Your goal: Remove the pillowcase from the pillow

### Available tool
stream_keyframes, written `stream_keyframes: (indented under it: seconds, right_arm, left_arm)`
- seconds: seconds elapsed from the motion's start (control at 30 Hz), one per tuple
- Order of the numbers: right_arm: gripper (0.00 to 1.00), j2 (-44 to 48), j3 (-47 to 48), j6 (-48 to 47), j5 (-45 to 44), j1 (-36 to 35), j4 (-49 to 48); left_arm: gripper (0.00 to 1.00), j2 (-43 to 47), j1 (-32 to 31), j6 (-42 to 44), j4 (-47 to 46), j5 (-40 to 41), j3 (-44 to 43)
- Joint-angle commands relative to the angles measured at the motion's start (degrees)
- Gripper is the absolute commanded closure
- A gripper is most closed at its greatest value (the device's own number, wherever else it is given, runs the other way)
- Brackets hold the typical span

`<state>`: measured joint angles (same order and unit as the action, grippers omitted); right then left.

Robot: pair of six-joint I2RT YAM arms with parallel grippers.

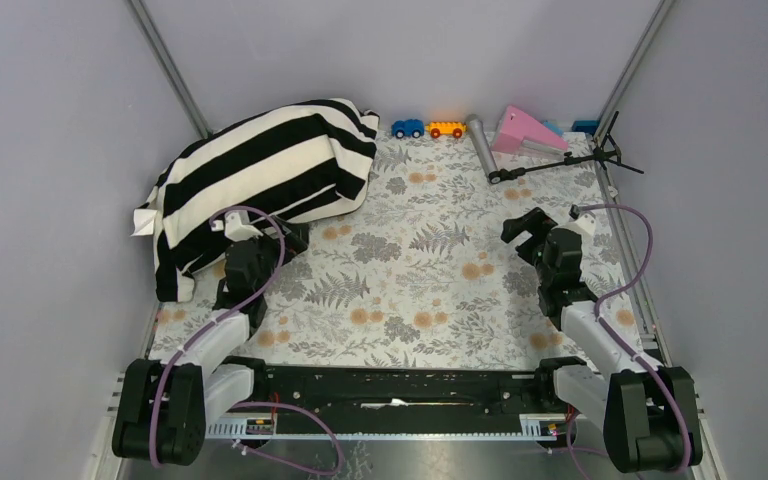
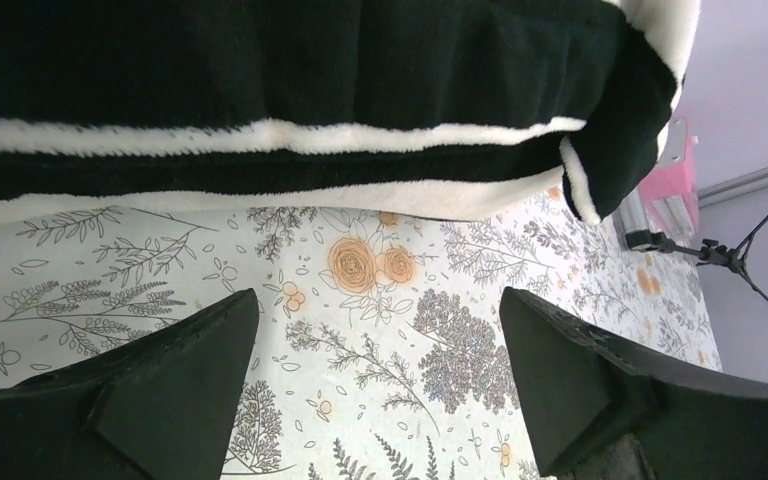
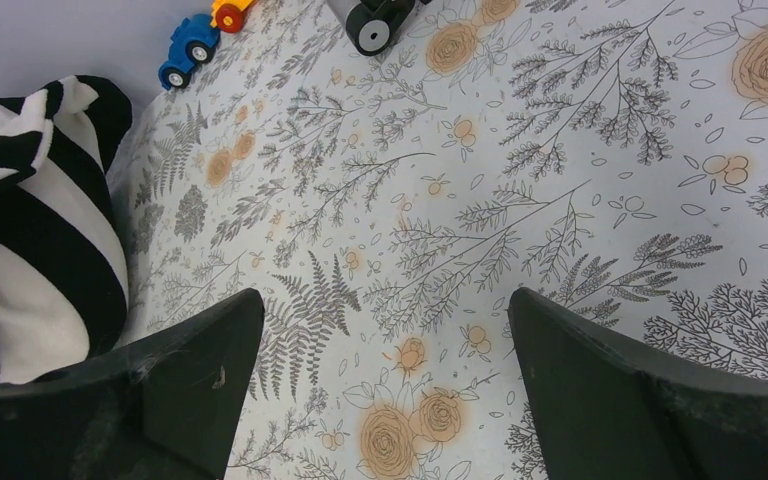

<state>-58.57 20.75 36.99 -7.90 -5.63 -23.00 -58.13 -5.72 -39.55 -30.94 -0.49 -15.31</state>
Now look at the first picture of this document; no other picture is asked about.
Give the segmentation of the black white striped pillowcase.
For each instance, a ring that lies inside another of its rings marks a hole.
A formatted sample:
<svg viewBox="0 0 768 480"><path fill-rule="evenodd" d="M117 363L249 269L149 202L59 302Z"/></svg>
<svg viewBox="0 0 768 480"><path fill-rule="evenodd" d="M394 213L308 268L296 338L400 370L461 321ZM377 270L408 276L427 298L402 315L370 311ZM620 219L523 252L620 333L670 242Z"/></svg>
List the black white striped pillowcase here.
<svg viewBox="0 0 768 480"><path fill-rule="evenodd" d="M153 211L156 297L188 302L195 273L223 258L213 230L225 208L258 209L291 224L345 215L368 193L380 117L349 100L317 99L238 121L194 142L164 169L143 208Z"/></svg>

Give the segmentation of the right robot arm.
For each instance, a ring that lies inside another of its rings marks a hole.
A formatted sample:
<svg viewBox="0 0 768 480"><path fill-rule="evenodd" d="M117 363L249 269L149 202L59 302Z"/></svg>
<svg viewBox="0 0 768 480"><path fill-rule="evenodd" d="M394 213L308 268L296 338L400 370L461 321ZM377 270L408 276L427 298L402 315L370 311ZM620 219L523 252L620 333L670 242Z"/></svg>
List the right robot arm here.
<svg viewBox="0 0 768 480"><path fill-rule="evenodd" d="M593 206L573 206L559 224L534 208L502 224L500 238L537 274L541 312L586 355L544 360L546 377L533 386L535 402L557 412L568 405L599 427L606 453L623 473L682 473L698 465L700 445L695 385L682 367L670 367L633 346L601 312L607 298L582 278L583 243L595 231Z"/></svg>

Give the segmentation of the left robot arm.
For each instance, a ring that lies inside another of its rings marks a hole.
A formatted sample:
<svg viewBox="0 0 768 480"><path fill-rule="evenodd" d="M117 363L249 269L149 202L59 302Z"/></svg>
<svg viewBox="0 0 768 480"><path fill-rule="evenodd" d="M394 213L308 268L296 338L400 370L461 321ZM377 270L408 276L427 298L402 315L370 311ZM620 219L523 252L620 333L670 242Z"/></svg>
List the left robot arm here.
<svg viewBox="0 0 768 480"><path fill-rule="evenodd" d="M207 322L164 359L136 359L126 369L111 439L115 456L186 466L199 455L207 428L233 405L256 411L270 385L256 368L231 364L231 352L262 324L274 269L309 247L310 227L278 218L279 236L254 231L249 215L217 222L231 240Z"/></svg>

